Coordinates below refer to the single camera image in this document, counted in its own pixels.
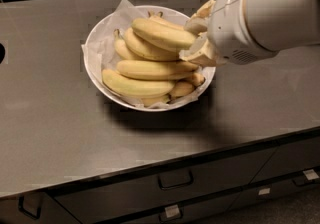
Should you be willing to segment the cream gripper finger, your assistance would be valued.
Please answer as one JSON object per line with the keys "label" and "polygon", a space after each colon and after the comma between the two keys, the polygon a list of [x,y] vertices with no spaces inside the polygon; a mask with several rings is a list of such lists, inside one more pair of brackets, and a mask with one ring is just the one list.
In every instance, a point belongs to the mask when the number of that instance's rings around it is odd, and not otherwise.
{"label": "cream gripper finger", "polygon": [[224,59],[218,54],[206,33],[201,33],[188,50],[181,50],[179,57],[202,67],[217,67],[224,64]]}
{"label": "cream gripper finger", "polygon": [[193,34],[199,34],[207,31],[208,20],[215,0],[208,0],[204,3],[185,23],[184,29]]}

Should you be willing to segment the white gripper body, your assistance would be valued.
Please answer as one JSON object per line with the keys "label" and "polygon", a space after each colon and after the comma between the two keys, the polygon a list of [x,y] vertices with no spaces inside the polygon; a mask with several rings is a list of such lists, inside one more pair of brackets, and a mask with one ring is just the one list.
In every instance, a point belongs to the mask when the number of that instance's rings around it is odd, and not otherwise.
{"label": "white gripper body", "polygon": [[208,23],[209,41],[215,52],[224,60],[245,65],[275,57],[258,44],[245,18],[245,0],[216,0]]}

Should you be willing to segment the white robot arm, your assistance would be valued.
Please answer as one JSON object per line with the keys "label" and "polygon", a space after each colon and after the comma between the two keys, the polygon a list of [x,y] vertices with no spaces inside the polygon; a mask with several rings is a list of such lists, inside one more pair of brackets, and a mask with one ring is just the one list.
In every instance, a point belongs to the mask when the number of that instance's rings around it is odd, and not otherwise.
{"label": "white robot arm", "polygon": [[179,57],[245,65],[320,42],[320,0],[216,0],[206,31]]}

